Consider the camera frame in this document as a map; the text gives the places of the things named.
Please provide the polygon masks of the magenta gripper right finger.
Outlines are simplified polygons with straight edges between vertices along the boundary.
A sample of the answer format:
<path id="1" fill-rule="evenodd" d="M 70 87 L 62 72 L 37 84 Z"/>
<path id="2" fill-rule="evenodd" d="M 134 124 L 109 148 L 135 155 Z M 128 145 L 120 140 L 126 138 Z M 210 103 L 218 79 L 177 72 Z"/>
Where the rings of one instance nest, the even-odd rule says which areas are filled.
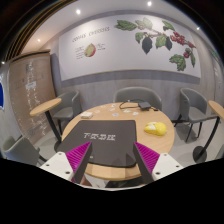
<path id="1" fill-rule="evenodd" d="M 143 182 L 145 184 L 152 183 L 152 171 L 160 157 L 160 154 L 138 142 L 135 142 L 133 145 L 133 153 L 141 172 Z"/>

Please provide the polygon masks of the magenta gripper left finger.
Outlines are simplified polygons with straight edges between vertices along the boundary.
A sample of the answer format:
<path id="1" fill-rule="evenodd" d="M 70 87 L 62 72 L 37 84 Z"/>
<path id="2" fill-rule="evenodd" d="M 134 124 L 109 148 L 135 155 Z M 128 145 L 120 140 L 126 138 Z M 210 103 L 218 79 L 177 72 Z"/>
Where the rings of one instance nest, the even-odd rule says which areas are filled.
<path id="1" fill-rule="evenodd" d="M 79 184 L 92 153 L 92 142 L 86 142 L 66 153 L 66 157 L 74 172 L 73 180 Z"/>

